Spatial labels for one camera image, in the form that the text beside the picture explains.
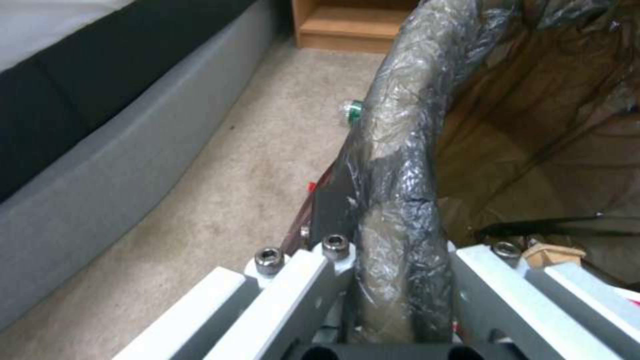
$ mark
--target bolt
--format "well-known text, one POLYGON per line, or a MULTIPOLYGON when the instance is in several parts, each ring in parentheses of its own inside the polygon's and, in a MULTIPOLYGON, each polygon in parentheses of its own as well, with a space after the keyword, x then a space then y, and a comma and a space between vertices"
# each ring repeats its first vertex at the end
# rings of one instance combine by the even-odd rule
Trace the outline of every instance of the bolt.
POLYGON ((253 260, 258 273, 266 276, 277 274, 284 266, 284 255, 277 247, 265 247, 258 250, 253 260))
POLYGON ((522 252, 518 247, 516 247, 516 245, 506 241, 498 241, 497 243, 494 243, 491 245, 491 250, 512 268, 518 266, 518 261, 522 255, 522 252))
POLYGON ((349 240, 340 234, 333 234, 322 239, 324 256, 333 261, 342 260, 349 256, 349 240))
POLYGON ((534 247, 535 245, 539 244, 539 243, 544 243, 545 242, 545 238, 542 237, 542 235, 540 234, 530 234, 527 235, 525 238, 525 246, 526 247, 534 247))

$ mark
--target wrapped tube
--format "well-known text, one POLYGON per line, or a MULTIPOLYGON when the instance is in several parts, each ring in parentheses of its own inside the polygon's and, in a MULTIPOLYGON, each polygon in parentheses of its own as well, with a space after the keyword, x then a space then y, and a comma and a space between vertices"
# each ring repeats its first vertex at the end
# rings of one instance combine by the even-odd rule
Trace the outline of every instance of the wrapped tube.
MULTIPOLYGON (((579 3, 528 2, 544 26, 579 3)), ((357 197, 355 319, 350 341, 451 339, 451 273, 441 230, 435 145, 456 92, 522 11, 520 1, 423 1, 378 70, 336 162, 357 197)))

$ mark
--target hole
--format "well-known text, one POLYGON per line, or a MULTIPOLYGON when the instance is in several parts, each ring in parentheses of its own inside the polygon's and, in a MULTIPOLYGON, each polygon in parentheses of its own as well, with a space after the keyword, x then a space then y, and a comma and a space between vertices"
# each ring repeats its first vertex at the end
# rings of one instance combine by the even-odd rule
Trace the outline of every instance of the hole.
POLYGON ((330 348, 312 347, 302 355, 302 360, 340 360, 340 358, 330 348))
POLYGON ((329 237, 329 243, 331 245, 338 245, 342 243, 342 238, 340 236, 337 235, 333 235, 329 237))
POLYGON ((262 251, 262 254, 260 254, 260 257, 264 260, 272 261, 278 257, 278 252, 276 252, 275 250, 266 249, 262 251))
POLYGON ((454 347, 449 351, 449 360, 484 360, 474 349, 470 347, 454 347))

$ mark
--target beige carpet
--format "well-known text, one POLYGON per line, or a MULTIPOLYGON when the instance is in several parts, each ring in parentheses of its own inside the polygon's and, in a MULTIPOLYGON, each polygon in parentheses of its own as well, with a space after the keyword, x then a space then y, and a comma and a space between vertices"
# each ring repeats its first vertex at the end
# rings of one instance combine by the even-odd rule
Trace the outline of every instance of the beige carpet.
POLYGON ((107 359, 216 266, 280 244, 382 56, 275 44, 218 132, 148 216, 0 334, 0 359, 107 359))

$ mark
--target black plastic part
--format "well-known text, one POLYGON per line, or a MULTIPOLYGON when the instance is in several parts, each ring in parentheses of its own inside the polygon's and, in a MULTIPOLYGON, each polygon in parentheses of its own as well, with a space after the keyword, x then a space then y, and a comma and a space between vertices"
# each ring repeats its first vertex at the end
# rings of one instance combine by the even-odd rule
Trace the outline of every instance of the black plastic part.
POLYGON ((526 359, 513 345, 407 344, 407 345, 298 345, 283 360, 519 360, 526 359))
POLYGON ((340 234, 353 241, 356 226, 355 192, 346 168, 336 168, 332 180, 314 192, 310 226, 310 245, 325 236, 340 234))

